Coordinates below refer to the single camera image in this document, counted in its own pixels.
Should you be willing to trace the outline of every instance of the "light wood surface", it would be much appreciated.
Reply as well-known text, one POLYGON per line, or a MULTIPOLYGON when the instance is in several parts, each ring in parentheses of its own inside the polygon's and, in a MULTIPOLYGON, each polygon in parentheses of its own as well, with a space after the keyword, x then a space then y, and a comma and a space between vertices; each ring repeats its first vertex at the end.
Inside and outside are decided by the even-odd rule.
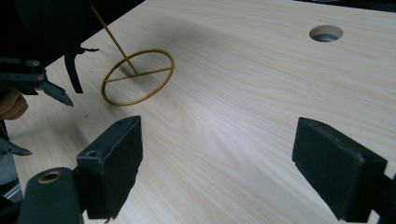
MULTIPOLYGON (((147 0, 109 29, 127 54, 169 51, 169 83, 138 105, 107 104, 101 81, 121 55, 105 31, 83 44, 100 51, 77 57, 83 94, 74 93, 63 59, 50 65, 49 80, 75 107, 28 96, 28 112, 7 124, 11 140, 34 153, 16 157, 22 187, 43 170, 74 168, 113 122, 141 115, 144 159, 112 223, 338 223, 291 161, 297 119, 332 125, 389 160, 393 176, 395 28, 392 13, 287 0, 147 0), (326 24, 343 36, 309 37, 326 24)), ((142 56, 134 65, 163 63, 142 56)), ((112 94, 144 94, 162 77, 124 82, 112 94)))

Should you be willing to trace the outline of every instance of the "circular hole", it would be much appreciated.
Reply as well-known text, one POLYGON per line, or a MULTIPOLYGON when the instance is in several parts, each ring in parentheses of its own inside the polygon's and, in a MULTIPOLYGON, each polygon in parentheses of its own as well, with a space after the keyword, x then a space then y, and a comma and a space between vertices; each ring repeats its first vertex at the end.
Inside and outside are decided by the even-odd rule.
POLYGON ((38 183, 49 184, 49 183, 57 181, 60 177, 61 177, 61 172, 59 172, 59 171, 49 172, 45 175, 42 175, 40 178, 38 178, 38 183))
POLYGON ((87 153, 87 156, 89 156, 89 157, 97 157, 98 154, 95 151, 90 151, 90 152, 87 153))
POLYGON ((309 32, 309 36, 318 42, 333 42, 343 36, 343 30, 333 25, 321 25, 309 32))

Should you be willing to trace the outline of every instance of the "wooden table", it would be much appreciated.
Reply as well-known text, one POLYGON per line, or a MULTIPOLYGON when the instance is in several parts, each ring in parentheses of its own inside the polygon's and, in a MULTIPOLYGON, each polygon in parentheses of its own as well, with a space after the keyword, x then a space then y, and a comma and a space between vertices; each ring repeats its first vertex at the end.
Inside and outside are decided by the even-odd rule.
MULTIPOLYGON (((332 125, 396 173, 396 14, 287 0, 147 0, 109 28, 127 54, 169 51, 173 77, 138 105, 106 103, 101 81, 121 55, 105 31, 83 44, 100 51, 77 57, 83 94, 62 59, 51 64, 49 80, 75 107, 28 96, 28 112, 8 123, 12 141, 34 153, 16 157, 23 188, 43 170, 74 168, 92 140, 134 115, 144 159, 112 223, 338 223, 291 161, 299 117, 332 125), (343 36, 312 40, 326 24, 343 36)), ((140 71, 161 64, 145 57, 134 62, 140 71)), ((113 94, 132 100, 161 78, 126 81, 113 94)))

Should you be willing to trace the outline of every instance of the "wood grain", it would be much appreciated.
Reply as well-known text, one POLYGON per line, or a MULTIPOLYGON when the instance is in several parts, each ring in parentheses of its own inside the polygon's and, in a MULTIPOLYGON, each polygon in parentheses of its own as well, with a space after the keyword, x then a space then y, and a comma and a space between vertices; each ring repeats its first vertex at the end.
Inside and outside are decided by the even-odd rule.
MULTIPOLYGON (((176 62, 169 83, 138 105, 104 102, 102 79, 121 59, 105 31, 83 44, 100 51, 77 58, 83 94, 73 92, 62 59, 50 65, 49 80, 75 107, 42 93, 27 97, 28 112, 8 123, 11 140, 34 153, 16 158, 21 183, 75 167, 113 122, 141 115, 143 163, 112 223, 338 223, 291 161, 297 119, 332 125, 389 160, 393 176, 395 22, 392 13, 286 0, 147 0, 108 27, 127 54, 169 51, 176 62), (344 35, 312 40, 309 32, 324 24, 344 35)), ((161 64, 154 56, 135 63, 161 64)), ((120 90, 143 94, 158 81, 120 90)))

